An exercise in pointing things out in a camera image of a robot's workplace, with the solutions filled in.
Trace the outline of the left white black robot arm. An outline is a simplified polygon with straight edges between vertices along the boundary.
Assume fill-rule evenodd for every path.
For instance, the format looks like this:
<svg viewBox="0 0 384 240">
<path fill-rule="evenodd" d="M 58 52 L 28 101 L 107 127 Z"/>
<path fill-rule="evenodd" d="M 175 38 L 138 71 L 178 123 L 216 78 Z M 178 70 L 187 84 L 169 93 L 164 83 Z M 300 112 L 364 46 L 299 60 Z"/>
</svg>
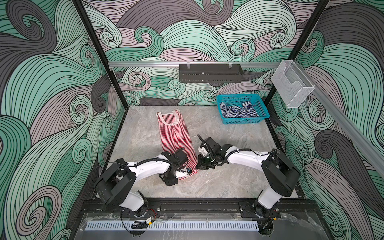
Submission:
<svg viewBox="0 0 384 240">
<path fill-rule="evenodd" d="M 139 162 L 118 159 L 96 180 L 95 190 L 104 209 L 122 207 L 138 212 L 144 208 L 146 200 L 142 194 L 132 191 L 134 184 L 150 176 L 161 175 L 166 185 L 175 185 L 179 178 L 189 174 L 187 162 L 183 149 L 174 154 L 163 152 Z"/>
</svg>

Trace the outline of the navy white striped tank top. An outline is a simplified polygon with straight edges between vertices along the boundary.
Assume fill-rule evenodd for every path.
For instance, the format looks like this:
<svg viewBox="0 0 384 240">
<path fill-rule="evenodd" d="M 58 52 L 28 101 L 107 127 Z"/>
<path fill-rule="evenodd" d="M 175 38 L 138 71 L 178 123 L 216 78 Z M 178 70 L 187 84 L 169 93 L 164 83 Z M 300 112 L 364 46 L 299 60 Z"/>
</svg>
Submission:
<svg viewBox="0 0 384 240">
<path fill-rule="evenodd" d="M 220 110 L 224 118 L 256 118 L 259 117 L 251 102 L 242 103 L 241 106 L 228 106 L 225 103 L 220 103 Z"/>
</svg>

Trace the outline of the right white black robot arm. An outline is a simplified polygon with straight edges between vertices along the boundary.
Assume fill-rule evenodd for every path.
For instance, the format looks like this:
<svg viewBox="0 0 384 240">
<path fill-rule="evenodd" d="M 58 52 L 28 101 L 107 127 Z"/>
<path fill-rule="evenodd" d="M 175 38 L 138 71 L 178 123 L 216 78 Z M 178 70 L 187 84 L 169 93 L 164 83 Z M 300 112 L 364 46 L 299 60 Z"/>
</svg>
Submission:
<svg viewBox="0 0 384 240">
<path fill-rule="evenodd" d="M 209 170 L 225 164 L 242 165 L 264 173 L 268 186 L 259 194 L 256 209 L 271 210 L 283 197 L 290 197 L 301 176 L 300 170 L 279 149 L 256 152 L 230 144 L 220 145 L 211 137 L 201 141 L 197 169 Z"/>
</svg>

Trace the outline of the teal plastic basket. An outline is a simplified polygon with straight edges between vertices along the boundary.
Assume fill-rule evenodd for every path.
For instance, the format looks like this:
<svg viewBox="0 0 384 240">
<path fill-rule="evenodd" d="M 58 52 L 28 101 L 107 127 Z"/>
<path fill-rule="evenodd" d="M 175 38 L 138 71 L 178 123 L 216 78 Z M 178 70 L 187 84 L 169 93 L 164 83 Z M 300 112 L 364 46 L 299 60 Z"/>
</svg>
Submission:
<svg viewBox="0 0 384 240">
<path fill-rule="evenodd" d="M 223 124 L 258 124 L 270 114 L 257 94 L 218 95 L 217 106 Z"/>
</svg>

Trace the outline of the red white striped tank top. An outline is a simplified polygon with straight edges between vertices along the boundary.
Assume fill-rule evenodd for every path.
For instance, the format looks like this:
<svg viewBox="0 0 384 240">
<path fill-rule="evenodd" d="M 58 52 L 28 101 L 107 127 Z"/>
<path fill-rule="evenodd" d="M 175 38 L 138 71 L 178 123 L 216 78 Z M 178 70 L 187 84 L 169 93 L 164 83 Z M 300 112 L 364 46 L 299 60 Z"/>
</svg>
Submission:
<svg viewBox="0 0 384 240">
<path fill-rule="evenodd" d="M 176 150 L 184 148 L 184 152 L 188 157 L 186 167 L 192 170 L 192 176 L 197 174 L 199 172 L 196 169 L 198 164 L 197 154 L 180 110 L 173 110 L 169 114 L 158 112 L 156 115 L 163 151 L 174 154 Z"/>
</svg>

